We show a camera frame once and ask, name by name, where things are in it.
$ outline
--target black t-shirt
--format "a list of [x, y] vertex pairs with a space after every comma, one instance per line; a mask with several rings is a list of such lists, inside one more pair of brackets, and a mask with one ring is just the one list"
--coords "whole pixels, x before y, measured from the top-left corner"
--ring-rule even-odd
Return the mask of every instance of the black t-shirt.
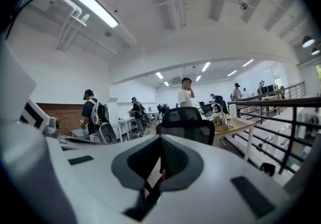
[[82, 113], [81, 113], [81, 116], [89, 118], [89, 121], [88, 121], [88, 133], [90, 135], [95, 133], [100, 128], [99, 125], [95, 125], [92, 122], [91, 117], [90, 117], [93, 106], [94, 106], [94, 104], [91, 101], [86, 101], [86, 103], [84, 104], [84, 108], [82, 109]]
[[141, 105], [141, 103], [139, 101], [136, 101], [134, 102], [134, 105], [132, 107], [132, 110], [136, 110], [135, 112], [135, 119], [140, 119], [140, 114], [138, 113], [138, 111], [140, 110], [139, 109], [139, 106]]

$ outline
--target white ceiling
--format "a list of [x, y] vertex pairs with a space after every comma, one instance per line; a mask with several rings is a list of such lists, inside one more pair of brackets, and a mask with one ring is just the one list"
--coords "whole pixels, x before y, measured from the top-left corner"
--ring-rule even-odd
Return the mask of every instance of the white ceiling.
[[[248, 60], [211, 62], [211, 64], [204, 72], [202, 72], [202, 69], [205, 64], [186, 66], [182, 68], [162, 71], [161, 74], [164, 77], [163, 79], [160, 79], [156, 74], [152, 74], [146, 77], [142, 77], [140, 78], [140, 80], [147, 82], [154, 87], [165, 87], [165, 81], [168, 82], [169, 85], [176, 85], [177, 82], [181, 82], [183, 77], [188, 77], [192, 80], [192, 82], [196, 82], [196, 78], [199, 75], [202, 77], [200, 78], [198, 83], [233, 79], [236, 75], [243, 73], [250, 67], [253, 67], [263, 61], [254, 60], [247, 66], [243, 67], [246, 62], [248, 62]], [[227, 75], [234, 70], [237, 70], [237, 72], [228, 77]]]
[[[79, 1], [73, 1], [83, 8], [83, 14], [89, 12]], [[119, 26], [111, 30], [97, 16], [91, 14], [87, 26], [80, 29], [72, 43], [84, 51], [90, 48], [90, 53], [105, 60], [117, 57], [127, 49], [142, 48], [162, 37], [199, 26], [261, 27], [293, 47], [301, 43], [304, 35], [320, 37], [319, 30], [302, 0], [99, 1], [117, 18]], [[240, 9], [241, 2], [248, 4], [247, 10]], [[34, 28], [58, 36], [65, 18], [59, 11], [63, 12], [63, 9], [56, 4], [50, 6], [46, 12], [30, 6], [24, 10], [21, 18]], [[52, 25], [43, 25], [44, 19], [50, 20]], [[106, 31], [111, 31], [112, 36], [106, 37]], [[99, 46], [92, 47], [92, 41]], [[223, 62], [212, 63], [211, 66], [216, 65], [215, 74], [212, 76], [222, 75], [223, 78], [226, 75], [225, 72], [222, 74], [223, 71], [229, 72], [233, 69], [232, 66], [240, 62], [229, 61], [225, 65]], [[177, 72], [180, 70], [168, 71], [165, 75], [172, 79], [178, 75]], [[196, 75], [195, 69], [189, 75]]]

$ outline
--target white backpack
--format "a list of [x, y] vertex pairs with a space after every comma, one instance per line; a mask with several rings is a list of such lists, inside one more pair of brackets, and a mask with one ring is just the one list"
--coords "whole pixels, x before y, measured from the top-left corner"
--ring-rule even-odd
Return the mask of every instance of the white backpack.
[[94, 104], [92, 111], [91, 111], [91, 120], [96, 125], [102, 125], [103, 123], [109, 122], [109, 114], [108, 114], [108, 108], [107, 105], [101, 104], [100, 102], [95, 102], [94, 100], [91, 100], [91, 102]]

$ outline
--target chair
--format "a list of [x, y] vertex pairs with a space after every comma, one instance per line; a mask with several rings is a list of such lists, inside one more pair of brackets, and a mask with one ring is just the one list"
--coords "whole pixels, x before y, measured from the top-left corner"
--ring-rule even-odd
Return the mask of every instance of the chair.
[[194, 107], [174, 108], [167, 111], [163, 122], [156, 127], [156, 134], [173, 135], [206, 145], [213, 144], [214, 133], [214, 123], [203, 120]]
[[100, 126], [99, 132], [101, 134], [101, 137], [103, 138], [105, 144], [116, 144], [117, 143], [117, 137], [114, 132], [114, 129], [110, 125], [110, 123], [104, 123]]

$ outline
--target kettle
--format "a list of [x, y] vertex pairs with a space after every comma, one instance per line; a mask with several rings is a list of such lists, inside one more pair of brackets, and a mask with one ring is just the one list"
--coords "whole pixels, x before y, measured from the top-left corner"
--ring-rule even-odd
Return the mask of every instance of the kettle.
[[228, 129], [227, 125], [227, 116], [225, 113], [223, 113], [223, 107], [215, 102], [214, 104], [217, 104], [220, 107], [220, 112], [213, 114], [213, 122], [215, 125], [216, 131], [225, 131]]

